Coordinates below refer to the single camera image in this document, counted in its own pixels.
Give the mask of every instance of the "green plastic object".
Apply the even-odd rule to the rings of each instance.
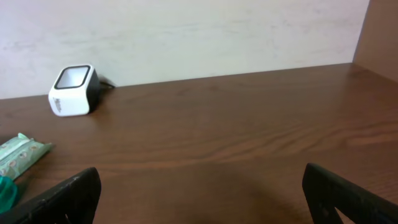
[[[12,179],[0,176],[0,213],[10,210],[16,203],[17,196],[18,188]]]

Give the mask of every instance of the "wood grain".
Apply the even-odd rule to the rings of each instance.
[[[117,88],[88,116],[0,101],[0,141],[55,149],[22,201],[95,166],[95,223],[311,223],[305,164],[398,202],[398,84],[352,64]]]
[[[354,63],[398,82],[398,1],[370,0]]]

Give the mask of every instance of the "white wall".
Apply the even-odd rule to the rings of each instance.
[[[2,0],[0,98],[92,63],[115,84],[351,62],[368,0]]]

